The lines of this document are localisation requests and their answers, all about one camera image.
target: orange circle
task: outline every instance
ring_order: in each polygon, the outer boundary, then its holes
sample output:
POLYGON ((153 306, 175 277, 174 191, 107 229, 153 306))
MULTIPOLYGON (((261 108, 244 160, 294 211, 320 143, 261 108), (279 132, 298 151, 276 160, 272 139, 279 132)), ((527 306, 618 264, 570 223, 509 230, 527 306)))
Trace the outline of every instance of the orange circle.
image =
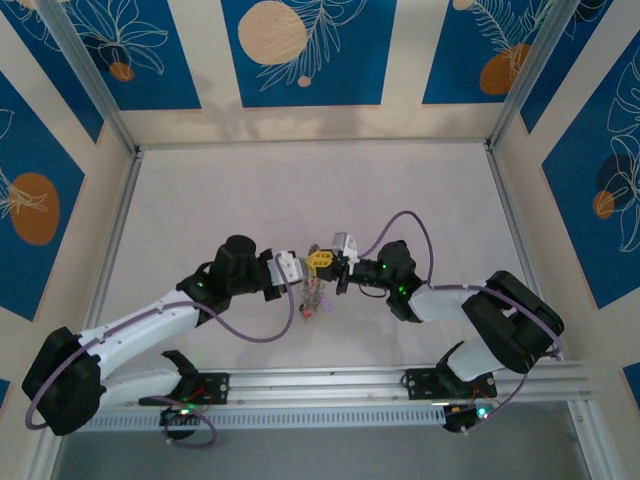
POLYGON ((521 43, 489 60, 480 74, 480 89, 487 95, 509 93, 529 50, 531 50, 531 45, 521 43), (515 58, 513 72, 510 58, 515 58))
POLYGON ((133 80, 133 69, 122 62, 113 62, 109 66, 109 73, 120 82, 130 82, 133 80))
POLYGON ((603 220, 606 220, 613 214, 615 206, 615 198, 613 198, 613 195, 606 190, 598 192, 593 199, 593 211, 596 212, 596 215, 603 220))
MULTIPOLYGON (((20 238, 31 245, 46 245, 53 239, 60 221, 60 200, 56 187, 39 173, 23 173, 14 180, 13 187, 31 198, 46 195, 39 204, 42 209, 22 204, 10 210, 11 223, 20 238)), ((17 200, 17 194, 13 195, 13 200, 17 200)))

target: white table surface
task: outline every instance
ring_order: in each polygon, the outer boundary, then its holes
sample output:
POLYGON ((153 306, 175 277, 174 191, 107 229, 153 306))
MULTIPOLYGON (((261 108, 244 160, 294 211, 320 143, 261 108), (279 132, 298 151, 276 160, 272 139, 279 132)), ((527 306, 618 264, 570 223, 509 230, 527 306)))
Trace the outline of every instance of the white table surface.
MULTIPOLYGON (((359 141, 235 144, 151 150, 143 159, 101 323, 152 303, 175 287, 233 234, 258 252, 312 243, 331 246, 334 232, 368 248, 403 209, 425 222, 435 249, 434 283, 485 280, 509 270, 522 278, 498 193, 481 144, 359 141)), ((385 240, 404 239, 423 278, 427 247, 404 217, 385 240)), ((400 322, 384 300, 350 286, 333 311, 309 321, 297 313, 276 343, 243 342, 214 321, 174 337, 150 354, 177 348, 201 369, 390 366, 434 363, 457 341, 477 334, 470 324, 400 322)), ((237 297, 224 318, 254 336, 284 326, 286 298, 237 297)))

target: cable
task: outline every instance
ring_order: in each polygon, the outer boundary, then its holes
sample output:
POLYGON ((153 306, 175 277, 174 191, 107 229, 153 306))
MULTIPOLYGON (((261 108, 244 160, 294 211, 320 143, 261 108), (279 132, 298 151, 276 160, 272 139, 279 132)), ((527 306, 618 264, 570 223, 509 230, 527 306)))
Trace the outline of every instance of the cable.
POLYGON ((201 393, 204 393, 204 387, 200 387, 198 390, 195 391, 195 393, 193 395, 191 395, 189 398, 187 398, 187 402, 190 402, 191 400, 193 400, 194 398, 196 398, 198 395, 200 395, 201 393))
POLYGON ((391 220, 389 220, 387 224, 384 226, 384 228, 382 229, 382 232, 380 233, 376 241, 373 242, 373 245, 371 245, 371 247, 367 251, 361 254, 360 257, 361 258, 368 257, 371 254, 371 252, 373 252, 376 249, 376 247, 380 245, 380 242, 382 242, 382 239, 389 231, 389 228, 391 228, 391 225, 393 225, 398 218, 404 215, 410 215, 411 217, 413 217, 413 219, 416 222, 418 222, 418 225, 420 225, 420 229, 424 234, 424 238, 427 241, 427 247, 429 248, 429 273, 427 273, 427 280, 425 281, 425 283, 431 286, 431 279, 433 277, 433 262, 434 262, 433 244, 431 243, 431 237, 429 236, 429 232, 427 232, 427 227, 424 226, 424 223, 422 222, 422 220, 420 220, 420 217, 418 217, 418 215, 411 210, 403 210, 401 212, 396 213, 393 217, 391 217, 391 220))
POLYGON ((164 440, 165 442, 167 442, 168 445, 175 445, 176 447, 181 447, 181 448, 200 449, 200 448, 210 447, 215 443, 216 438, 218 437, 218 431, 216 430, 216 427, 213 424, 213 422, 209 420, 203 413, 199 412, 198 410, 191 410, 188 405, 185 405, 184 403, 181 403, 181 402, 177 402, 167 397, 155 396, 155 397, 149 397, 149 398, 156 400, 158 402, 163 402, 168 405, 179 407, 181 409, 189 410, 189 415, 193 415, 198 420, 205 423, 211 430, 211 438, 203 443, 184 443, 184 442, 179 442, 177 440, 174 440, 169 437, 169 426, 173 421, 175 421, 176 418, 180 418, 182 416, 182 415, 176 415, 165 422, 164 429, 162 430, 162 435, 164 436, 164 440))
POLYGON ((480 390, 478 387, 476 387, 475 383, 473 384, 473 388, 475 389, 476 394, 480 394, 482 395, 486 400, 488 400, 491 403, 494 403, 496 406, 500 405, 500 402, 495 398, 495 397, 490 397, 489 395, 487 395, 486 393, 484 393, 482 390, 480 390))
POLYGON ((478 396, 478 389, 476 388, 476 386, 473 386, 473 395, 471 396, 471 401, 469 402, 469 405, 473 405, 473 403, 476 401, 476 398, 478 396))
MULTIPOLYGON (((245 335, 244 333, 241 333, 239 331, 237 331, 235 328, 233 328, 231 325, 229 325, 227 322, 225 322, 222 318, 220 318, 220 316, 214 312, 213 310, 211 310, 209 307, 207 307, 206 305, 203 305, 201 303, 197 303, 197 302, 193 302, 193 301, 183 301, 183 302, 173 302, 173 303, 168 303, 166 305, 163 306, 163 311, 164 310, 171 310, 173 308, 181 308, 181 307, 193 307, 193 308, 197 308, 209 315, 211 315, 212 318, 214 318, 220 325, 222 325, 227 331, 229 331, 230 333, 236 335, 237 337, 241 338, 242 340, 246 340, 248 342, 252 342, 252 343, 269 343, 269 342, 275 342, 276 340, 282 338, 291 328, 291 325, 293 323, 293 317, 294 317, 294 311, 295 311, 295 307, 294 307, 294 299, 293 299, 293 292, 291 290, 291 285, 289 284, 289 281, 287 280, 287 276, 284 273, 284 270, 282 269, 282 266, 280 265, 280 256, 281 254, 276 254, 275 256, 275 264, 276 264, 276 269, 278 270, 278 273, 280 274, 280 277, 282 277, 282 279, 284 280, 284 286, 287 290, 287 294, 289 297, 289 319, 287 320, 287 324, 285 325, 285 327, 282 329, 282 331, 272 337, 268 337, 268 338, 254 338, 254 337, 250 337, 248 335, 245 335)), ((119 325, 116 325, 115 327, 111 328, 110 330, 107 330, 102 339, 101 338, 94 338, 92 340, 90 340, 89 342, 87 342, 85 345, 81 346, 78 350, 76 350, 75 352, 73 352, 71 355, 69 355, 59 366, 58 368, 56 368, 53 373, 49 376, 49 378, 47 378, 44 383, 42 384, 42 386, 40 387, 40 389, 36 392, 36 394, 33 397, 33 400, 31 401, 31 404, 29 405, 29 408, 27 409, 27 413, 25 415, 24 418, 24 423, 26 425, 26 427, 29 430, 41 430, 43 428, 47 427, 46 422, 45 423, 40 423, 40 424, 34 424, 33 423, 33 415, 36 412, 36 409, 38 408, 38 404, 40 403, 40 401, 42 400, 42 397, 44 396, 44 394, 47 392, 47 390, 49 390, 49 388, 51 388, 51 385, 53 385, 53 383, 58 379, 58 377, 62 374, 62 372, 64 372, 67 367, 69 367, 69 365, 71 365, 78 357, 80 357, 83 353, 87 352, 89 349, 91 349, 92 347, 96 346, 97 344, 99 344, 101 341, 103 341, 104 339, 107 339, 113 335, 115 335, 116 333, 120 332, 121 330, 124 330, 127 327, 130 327, 131 325, 144 320, 148 317, 150 317, 151 315, 155 315, 156 313, 160 313, 161 310, 158 307, 155 308, 151 308, 149 310, 147 310, 146 312, 142 312, 139 313, 138 315, 135 315, 134 317, 130 318, 129 320, 122 322, 119 325)), ((157 397, 159 399, 159 401, 165 401, 165 399, 167 401, 169 401, 171 404, 173 405, 182 405, 179 402, 175 402, 174 400, 168 399, 166 397, 157 397)), ((212 432, 214 433, 213 435, 213 439, 215 441, 215 427, 213 426, 213 423, 211 423, 208 419, 204 419, 203 420, 207 425, 209 425, 209 427, 212 429, 212 432)))
MULTIPOLYGON (((460 289, 462 289, 462 290, 473 290, 473 291, 483 292, 483 293, 486 293, 488 295, 492 295, 492 296, 498 298, 499 300, 502 300, 507 305, 511 306, 512 308, 515 308, 518 312, 520 312, 523 315, 525 315, 529 320, 531 320, 538 327, 540 327, 542 329, 542 331, 544 331, 549 336, 549 338, 551 338, 551 340, 556 344, 555 350, 551 353, 552 356, 557 357, 560 354, 560 352, 564 349, 564 343, 562 342, 562 340, 560 340, 560 337, 558 335, 556 335, 556 333, 553 330, 551 330, 551 328, 549 328, 549 326, 546 323, 544 323, 537 315, 535 315, 533 312, 529 311, 523 305, 520 305, 519 303, 511 300, 509 297, 504 295, 502 292, 499 292, 497 290, 493 290, 491 288, 487 288, 487 287, 484 287, 484 286, 479 286, 479 285, 468 285, 468 286, 465 286, 465 285, 440 285, 440 286, 432 286, 431 281, 432 281, 432 277, 433 277, 433 267, 434 267, 433 244, 431 242, 431 237, 429 236, 429 232, 427 231, 427 228, 425 227, 424 223, 422 222, 420 217, 418 217, 418 215, 415 212, 411 211, 411 210, 403 210, 401 212, 396 213, 393 217, 391 217, 391 220, 389 220, 387 222, 387 224, 382 229, 382 232, 380 233, 380 235, 378 236, 376 241, 373 243, 373 245, 360 256, 362 258, 365 258, 368 255, 370 255, 371 252, 373 252, 376 249, 376 247, 378 245, 380 245, 380 242, 382 242, 382 239, 384 238, 384 236, 389 231, 389 228, 391 227, 391 225, 393 225, 393 223, 398 218, 400 218, 400 217, 402 217, 404 215, 410 215, 411 217, 414 218, 414 220, 420 226, 420 229, 422 230, 422 233, 424 234, 424 237, 425 237, 425 239, 427 241, 427 246, 429 248, 429 273, 427 274, 427 279, 424 282, 427 286, 429 286, 433 290, 460 290, 460 289)), ((522 378, 522 381, 520 382, 520 385, 518 385, 518 387, 511 393, 511 395, 509 395, 505 399, 504 402, 498 404, 498 406, 493 411, 493 413, 491 413, 491 415, 489 415, 483 421, 476 423, 471 428, 468 428, 468 429, 464 430, 464 433, 468 434, 470 431, 472 431, 472 430, 476 429, 477 427, 479 427, 480 425, 484 424, 485 421, 489 420, 489 418, 493 417, 497 412, 499 412, 509 402, 511 402, 513 400, 513 398, 520 392, 520 390, 524 386, 524 383, 525 383, 526 379, 527 379, 527 375, 524 375, 524 377, 522 378)))
POLYGON ((464 433, 465 435, 468 435, 470 432, 472 432, 473 430, 475 430, 476 428, 478 428, 480 425, 484 425, 488 420, 492 419, 494 417, 494 415, 496 413, 498 413, 500 410, 502 410, 505 406, 507 406, 507 404, 509 404, 511 402, 511 400, 513 400, 513 398, 520 393, 520 390, 522 390, 522 387, 524 387, 524 382, 527 381, 527 375, 525 374, 522 377, 522 380, 520 381, 520 384, 516 387, 516 389, 511 392, 511 394, 505 399, 504 402, 501 402, 496 409, 491 412, 491 414, 489 414, 487 416, 487 418, 485 418, 484 420, 481 420, 480 422, 476 423, 475 425, 472 425, 469 428, 466 428, 464 430, 462 430, 460 433, 464 433))
POLYGON ((384 293, 382 295, 373 295, 371 293, 367 293, 362 289, 362 285, 358 284, 358 289, 360 290, 360 293, 362 293, 365 297, 369 297, 369 298, 384 298, 387 296, 387 289, 384 288, 384 293))

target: beige circle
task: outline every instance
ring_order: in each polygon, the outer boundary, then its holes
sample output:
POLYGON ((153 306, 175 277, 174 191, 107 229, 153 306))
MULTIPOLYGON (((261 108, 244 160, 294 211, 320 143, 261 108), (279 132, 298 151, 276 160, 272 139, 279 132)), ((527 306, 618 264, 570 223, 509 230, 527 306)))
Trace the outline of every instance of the beige circle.
POLYGON ((288 5, 267 0, 256 3, 238 24, 240 45, 262 65, 279 65, 296 58, 307 46, 307 29, 288 5))
POLYGON ((453 0, 453 8, 456 10, 467 10, 476 3, 475 0, 453 0))
POLYGON ((311 85, 311 79, 306 75, 303 75, 298 79, 298 85, 302 88, 308 87, 309 85, 311 85))
MULTIPOLYGON (((29 10, 35 10, 36 6, 33 3, 33 0, 16 0, 20 5, 22 5, 23 7, 27 7, 29 10)), ((58 3, 65 3, 68 2, 69 0, 58 0, 58 3)))

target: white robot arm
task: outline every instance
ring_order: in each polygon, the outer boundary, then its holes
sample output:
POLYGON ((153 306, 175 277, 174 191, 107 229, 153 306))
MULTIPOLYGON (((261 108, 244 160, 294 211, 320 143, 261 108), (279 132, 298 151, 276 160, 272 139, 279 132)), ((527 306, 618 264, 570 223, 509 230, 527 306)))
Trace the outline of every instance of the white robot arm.
POLYGON ((22 385, 34 401, 31 408, 37 405, 53 432, 66 435, 100 408, 128 401, 144 404, 140 399, 157 395, 182 400, 202 382, 228 381, 228 376, 200 374, 175 351, 165 352, 162 366, 114 371, 213 316, 232 330, 217 316, 229 308, 232 297, 262 292, 266 301, 279 298, 287 285, 302 280, 304 268, 322 280, 337 281, 338 294, 350 283, 387 290, 386 303, 402 321, 472 322, 480 338, 453 347, 428 375, 433 398, 468 399, 471 382, 500 368, 527 373, 564 329, 557 314, 507 272, 495 273, 483 287, 429 285, 415 274, 416 262, 402 240, 387 243, 376 260, 367 260, 358 256, 351 235, 339 233, 332 248, 311 254, 306 266, 293 252, 274 257, 266 250, 256 257, 255 251, 251 239, 234 235, 213 262, 201 265, 154 304, 78 335, 66 328, 53 332, 22 385))

